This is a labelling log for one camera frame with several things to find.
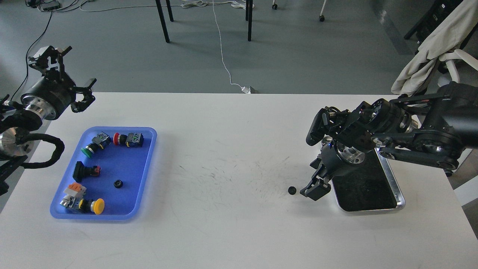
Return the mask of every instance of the power adapter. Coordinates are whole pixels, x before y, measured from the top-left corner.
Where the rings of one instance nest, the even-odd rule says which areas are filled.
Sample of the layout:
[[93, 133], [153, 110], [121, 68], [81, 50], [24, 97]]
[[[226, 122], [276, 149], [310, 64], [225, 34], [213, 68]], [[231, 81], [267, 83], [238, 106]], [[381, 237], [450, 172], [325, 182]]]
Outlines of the power adapter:
[[251, 94], [251, 93], [259, 93], [258, 91], [256, 91], [252, 86], [249, 86], [249, 87], [240, 87], [241, 91], [246, 93], [246, 94]]
[[43, 11], [52, 11], [52, 10], [59, 9], [60, 3], [57, 1], [53, 1], [50, 3], [41, 4], [40, 7], [42, 8]]

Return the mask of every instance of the table leg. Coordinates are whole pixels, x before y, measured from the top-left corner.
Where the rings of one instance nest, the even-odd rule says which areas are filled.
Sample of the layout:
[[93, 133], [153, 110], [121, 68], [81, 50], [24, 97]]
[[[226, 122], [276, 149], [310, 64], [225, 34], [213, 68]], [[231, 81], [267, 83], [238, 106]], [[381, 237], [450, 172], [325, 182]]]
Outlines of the table leg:
[[252, 9], [253, 9], [252, 7], [253, 7], [253, 2], [252, 0], [249, 0], [249, 10], [248, 10], [249, 25], [248, 25], [248, 31], [247, 31], [247, 41], [250, 41], [252, 37]]
[[161, 20], [161, 27], [163, 28], [163, 33], [164, 33], [164, 39], [166, 40], [166, 43], [169, 43], [169, 35], [168, 35], [168, 29], [166, 28], [166, 22], [164, 21], [164, 14], [163, 14], [163, 8], [161, 7], [161, 0], [155, 0], [156, 1], [156, 7], [158, 8], [158, 13], [159, 13], [159, 19]]
[[171, 10], [171, 3], [169, 0], [166, 0], [166, 6], [168, 7], [168, 13], [169, 13], [169, 20], [174, 22], [173, 19], [173, 11]]

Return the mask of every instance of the chair leg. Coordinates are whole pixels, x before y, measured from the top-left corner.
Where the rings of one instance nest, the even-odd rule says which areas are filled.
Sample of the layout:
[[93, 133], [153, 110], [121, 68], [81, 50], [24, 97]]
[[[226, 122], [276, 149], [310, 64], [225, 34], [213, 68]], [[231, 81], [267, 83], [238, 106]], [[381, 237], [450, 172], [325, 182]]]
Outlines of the chair leg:
[[249, 20], [249, 0], [246, 0], [246, 21]]
[[163, 28], [164, 39], [166, 43], [169, 43], [168, 29], [166, 28], [166, 21], [164, 20], [163, 8], [161, 7], [161, 0], [155, 0], [156, 7], [158, 8], [159, 19], [161, 20], [161, 27]]
[[169, 0], [166, 0], [166, 6], [168, 7], [169, 20], [174, 22], [173, 11], [171, 10], [171, 3]]
[[252, 0], [249, 0], [249, 25], [248, 25], [248, 31], [247, 31], [247, 41], [251, 41], [251, 37], [252, 37], [252, 10], [253, 10], [252, 7], [253, 7]]

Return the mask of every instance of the yellow mushroom button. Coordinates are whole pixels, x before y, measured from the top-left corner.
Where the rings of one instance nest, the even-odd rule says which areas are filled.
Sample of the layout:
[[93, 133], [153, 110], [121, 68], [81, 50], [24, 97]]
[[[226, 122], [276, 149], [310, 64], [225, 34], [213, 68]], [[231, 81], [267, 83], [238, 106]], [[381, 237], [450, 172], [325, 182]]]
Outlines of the yellow mushroom button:
[[103, 199], [98, 199], [96, 201], [94, 201], [92, 204], [91, 204], [91, 207], [92, 207], [92, 211], [96, 214], [96, 215], [99, 215], [103, 212], [103, 209], [105, 209], [105, 201]]

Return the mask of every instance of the black gear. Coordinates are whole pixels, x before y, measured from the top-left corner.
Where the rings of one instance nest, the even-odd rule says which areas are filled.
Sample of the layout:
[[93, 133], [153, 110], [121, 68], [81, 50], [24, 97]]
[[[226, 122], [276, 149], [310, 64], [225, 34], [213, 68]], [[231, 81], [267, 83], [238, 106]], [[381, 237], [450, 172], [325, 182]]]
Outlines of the black gear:
[[287, 191], [290, 195], [294, 195], [297, 192], [297, 189], [294, 186], [290, 186]]

